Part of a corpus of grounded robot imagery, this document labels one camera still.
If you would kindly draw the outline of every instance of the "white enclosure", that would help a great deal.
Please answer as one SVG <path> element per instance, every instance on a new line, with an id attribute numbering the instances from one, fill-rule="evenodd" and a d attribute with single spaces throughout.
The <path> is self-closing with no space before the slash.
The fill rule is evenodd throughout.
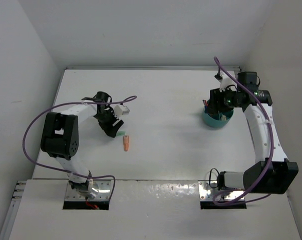
<path id="1" fill-rule="evenodd" d="M 19 0 L 45 47 L 71 65 L 245 62 L 274 0 Z"/>

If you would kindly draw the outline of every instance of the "white wall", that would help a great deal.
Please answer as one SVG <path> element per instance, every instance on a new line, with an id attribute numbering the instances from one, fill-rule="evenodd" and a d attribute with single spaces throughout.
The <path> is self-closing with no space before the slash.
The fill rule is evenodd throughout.
<path id="1" fill-rule="evenodd" d="M 0 0 L 0 231 L 16 181 L 30 178 L 34 168 L 22 152 L 23 133 L 36 114 L 52 105 L 59 77 L 19 2 Z M 34 158 L 41 123 L 28 138 Z"/>
<path id="2" fill-rule="evenodd" d="M 61 67 L 240 65 L 274 0 L 19 0 Z"/>
<path id="3" fill-rule="evenodd" d="M 302 233 L 302 0 L 281 0 L 273 9 L 246 64 L 273 99 L 283 149 L 299 173 L 290 187 Z"/>

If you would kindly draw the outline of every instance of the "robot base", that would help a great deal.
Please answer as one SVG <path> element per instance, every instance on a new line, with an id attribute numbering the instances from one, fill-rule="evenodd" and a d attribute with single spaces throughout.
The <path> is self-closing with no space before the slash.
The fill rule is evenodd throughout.
<path id="1" fill-rule="evenodd" d="M 238 205 L 231 205 L 231 206 L 217 206 L 213 203 L 213 196 L 219 193 L 220 191 L 217 189 L 217 181 L 211 181 L 211 186 L 209 185 L 209 181 L 198 181 L 199 185 L 199 193 L 200 193 L 200 204 L 201 209 L 245 209 L 245 200 L 244 198 L 241 198 L 239 202 L 243 202 L 243 204 Z M 220 201 L 230 201 L 235 199 L 236 197 L 240 196 L 243 193 L 243 191 L 233 191 L 229 194 L 221 195 Z"/>
<path id="2" fill-rule="evenodd" d="M 109 198 L 112 190 L 112 184 L 110 180 L 94 180 L 93 188 L 98 194 L 94 199 L 89 199 L 88 203 L 91 205 L 97 205 L 99 210 L 109 209 Z M 79 195 L 75 189 L 72 189 L 67 184 L 63 209 L 78 209 L 78 210 L 91 210 L 90 206 L 85 203 L 85 197 Z"/>

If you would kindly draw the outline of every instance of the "metal mounting plate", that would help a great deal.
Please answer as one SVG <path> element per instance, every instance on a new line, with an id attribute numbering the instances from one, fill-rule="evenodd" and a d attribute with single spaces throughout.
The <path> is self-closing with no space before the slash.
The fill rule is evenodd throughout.
<path id="1" fill-rule="evenodd" d="M 219 190 L 217 188 L 211 188 L 209 185 L 209 181 L 198 181 L 199 185 L 199 193 L 200 193 L 200 201 L 203 202 L 212 202 L 213 196 L 217 193 L 219 193 Z M 215 187 L 217 184 L 217 181 L 211 181 L 211 186 Z M 230 192 L 228 195 L 221 196 L 221 200 L 224 201 L 230 201 L 235 199 L 236 197 L 240 196 L 243 193 L 243 191 L 233 191 Z"/>
<path id="2" fill-rule="evenodd" d="M 107 202 L 110 198 L 111 194 L 111 181 L 109 180 L 94 180 L 94 185 L 98 186 L 97 191 L 99 192 L 96 198 L 91 199 L 91 202 Z M 74 189 L 71 188 L 69 184 L 67 184 L 66 193 L 65 193 L 65 201 L 66 202 L 85 202 L 85 198 L 79 195 Z"/>

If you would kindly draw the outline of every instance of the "metal bracket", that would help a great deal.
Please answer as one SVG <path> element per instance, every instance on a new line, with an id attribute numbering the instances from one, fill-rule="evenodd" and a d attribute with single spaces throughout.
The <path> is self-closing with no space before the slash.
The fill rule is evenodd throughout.
<path id="1" fill-rule="evenodd" d="M 217 181 L 211 181 L 211 188 L 209 185 L 209 181 L 198 181 L 199 185 L 199 193 L 200 193 L 200 201 L 203 202 L 212 202 L 213 196 L 219 193 L 220 191 L 215 188 L 217 186 Z M 236 197 L 240 196 L 243 191 L 233 191 L 227 195 L 222 195 L 221 200 L 230 201 L 235 199 Z"/>
<path id="2" fill-rule="evenodd" d="M 98 192 L 94 199 L 90 199 L 91 202 L 108 202 L 111 194 L 111 181 L 110 180 L 94 180 L 94 190 Z M 72 189 L 67 184 L 65 193 L 65 202 L 85 202 L 85 197 L 79 195 L 75 189 Z"/>
<path id="3" fill-rule="evenodd" d="M 11 200 L 11 205 L 6 214 L 6 218 L 2 226 L 0 240 L 8 240 L 10 238 L 14 221 L 17 215 L 17 211 L 20 207 L 25 186 L 26 186 L 26 181 L 17 181 Z"/>

